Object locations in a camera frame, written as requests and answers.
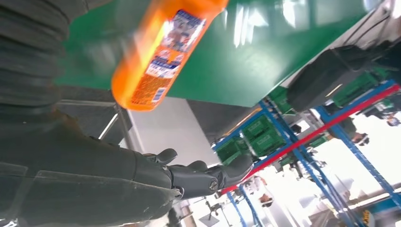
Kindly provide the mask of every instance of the cable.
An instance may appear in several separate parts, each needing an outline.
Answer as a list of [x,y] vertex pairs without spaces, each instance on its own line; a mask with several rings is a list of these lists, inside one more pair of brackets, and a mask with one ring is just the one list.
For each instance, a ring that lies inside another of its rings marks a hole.
[[[390,0],[390,9],[387,13],[388,18],[390,18],[390,15],[393,13],[394,6],[395,6],[395,0]],[[377,36],[376,41],[373,44],[373,46],[376,46],[380,42],[380,39],[382,38],[382,35],[383,35],[385,29],[387,28],[388,23],[390,22],[390,20],[388,18],[385,20],[384,25],[382,26],[382,29],[380,30],[379,35]]]
[[378,8],[375,8],[375,9],[369,14],[369,16],[367,16],[367,17],[365,18],[365,20],[352,32],[352,34],[348,36],[348,38],[343,42],[343,44],[342,44],[343,46],[345,46],[345,45],[347,44],[347,42],[355,35],[355,33],[361,29],[361,27],[373,16],[373,14],[376,13],[377,9],[378,9]]
[[[376,26],[378,26],[379,24],[381,24],[383,21],[387,20],[389,17],[390,17],[390,15],[385,16],[384,18],[382,18],[382,19],[380,19],[379,21],[377,21],[377,22],[376,22],[374,25],[372,25],[370,28],[368,28],[366,31],[364,31],[364,32],[354,41],[353,45],[356,45],[357,42],[359,42],[360,39],[361,39],[363,36],[365,36],[368,32],[370,32],[373,28],[375,28]],[[379,39],[380,39],[380,37],[382,36],[382,35],[381,35],[382,33],[383,33],[382,31],[379,33],[379,35],[378,35],[378,37],[376,38],[376,40],[379,40]]]

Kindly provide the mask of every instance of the metal shelf upright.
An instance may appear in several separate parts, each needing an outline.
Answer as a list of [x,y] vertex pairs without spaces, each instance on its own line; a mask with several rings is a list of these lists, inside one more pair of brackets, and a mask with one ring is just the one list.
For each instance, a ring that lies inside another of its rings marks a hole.
[[244,218],[242,217],[242,214],[241,214],[241,212],[239,211],[238,206],[237,206],[237,204],[236,204],[236,202],[235,202],[233,196],[231,195],[231,192],[227,193],[227,197],[230,199],[230,202],[233,204],[235,210],[237,211],[237,214],[238,214],[239,219],[240,219],[240,221],[241,221],[242,227],[246,227],[246,222],[245,222]]
[[[381,86],[374,89],[372,92],[370,92],[367,95],[363,96],[362,98],[356,100],[355,102],[353,102],[349,106],[343,108],[342,110],[338,111],[338,113],[333,114],[332,116],[330,116],[322,106],[317,107],[316,110],[320,114],[323,122],[329,122],[332,119],[334,119],[336,116],[353,108],[353,106],[358,105],[359,103],[362,103],[362,102],[370,99],[371,97],[379,94],[380,92],[390,88],[393,85],[395,85],[395,82],[392,80],[385,82]],[[358,147],[346,135],[344,130],[339,125],[334,125],[331,127],[331,129],[344,142],[344,144],[351,150],[351,152],[364,165],[364,167],[372,174],[372,176],[380,184],[380,186],[383,187],[383,189],[387,193],[389,193],[390,198],[401,209],[401,196],[394,191],[394,188],[386,181],[386,179],[379,173],[379,171],[377,171],[375,169],[375,167],[367,160],[367,158],[362,154],[362,152],[358,149]]]
[[[280,135],[285,140],[287,145],[291,145],[292,143],[298,141],[298,138],[296,137],[294,132],[290,129],[290,127],[287,125],[282,116],[278,113],[274,105],[269,100],[266,100],[266,102],[260,101],[259,105],[262,107],[266,116],[279,131]],[[301,145],[299,148],[294,149],[293,152],[297,159],[305,167],[307,172],[310,174],[316,185],[321,189],[324,196],[333,205],[334,209],[338,213],[339,217],[344,221],[344,223],[348,227],[354,227],[355,224],[358,227],[364,227],[365,225],[362,223],[360,218],[347,206],[342,196],[337,192],[337,190],[331,184],[324,172],[310,158],[309,154],[306,151],[306,148]],[[324,186],[324,183],[314,173],[313,169],[319,172],[321,178],[327,184],[327,187]]]

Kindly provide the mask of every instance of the white wall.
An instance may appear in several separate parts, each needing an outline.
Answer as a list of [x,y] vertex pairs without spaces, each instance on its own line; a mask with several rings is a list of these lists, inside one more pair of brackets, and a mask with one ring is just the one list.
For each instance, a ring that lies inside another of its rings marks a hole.
[[155,110],[130,111],[129,116],[137,151],[159,153],[173,148],[178,158],[172,164],[187,165],[196,160],[207,165],[219,163],[185,99],[166,97]]

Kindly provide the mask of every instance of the green panel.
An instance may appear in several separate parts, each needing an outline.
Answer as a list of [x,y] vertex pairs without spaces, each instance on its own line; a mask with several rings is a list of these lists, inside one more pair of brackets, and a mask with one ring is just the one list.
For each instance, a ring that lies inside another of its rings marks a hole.
[[[168,95],[253,106],[359,21],[366,14],[363,2],[231,0],[227,13],[214,20]],[[66,43],[67,74],[58,82],[109,89],[122,46],[147,3],[116,0],[76,20]],[[247,25],[241,31],[244,42],[236,46],[235,19],[241,7],[249,17],[242,20]]]

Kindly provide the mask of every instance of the person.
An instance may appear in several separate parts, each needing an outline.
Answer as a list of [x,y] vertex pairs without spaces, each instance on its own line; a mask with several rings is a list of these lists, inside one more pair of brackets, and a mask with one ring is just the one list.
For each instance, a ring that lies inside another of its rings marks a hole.
[[251,196],[258,198],[263,207],[270,207],[273,199],[267,195],[266,186],[267,182],[260,176],[253,176],[244,183],[244,186]]
[[375,116],[378,119],[385,120],[390,127],[394,127],[401,124],[400,120],[395,116],[398,112],[401,112],[400,92],[397,92],[396,94],[375,104],[374,108],[370,108],[364,112],[364,115],[366,117]]
[[[326,105],[326,106],[323,106],[323,107],[326,109],[326,111],[329,114],[333,114],[333,113],[341,110],[341,108],[336,106],[334,103],[331,103],[330,105]],[[347,117],[346,119],[344,119],[343,121],[338,123],[338,125],[341,126],[341,128],[344,130],[346,135],[355,144],[358,144],[360,146],[364,146],[364,145],[366,145],[366,144],[368,144],[370,142],[370,139],[369,139],[369,136],[368,136],[367,133],[359,133],[359,132],[357,132],[357,128],[354,125],[354,123],[352,122],[352,118],[351,117]],[[336,135],[331,128],[329,128],[327,130],[327,132],[330,134],[330,137],[328,139],[331,139],[331,138],[339,139],[338,135]]]
[[87,137],[57,110],[54,79],[62,73],[69,25],[109,2],[0,2],[0,226],[103,227],[155,219],[174,200],[214,194],[252,168],[246,155],[209,169],[198,169],[205,163],[167,166],[174,156],[143,155]]

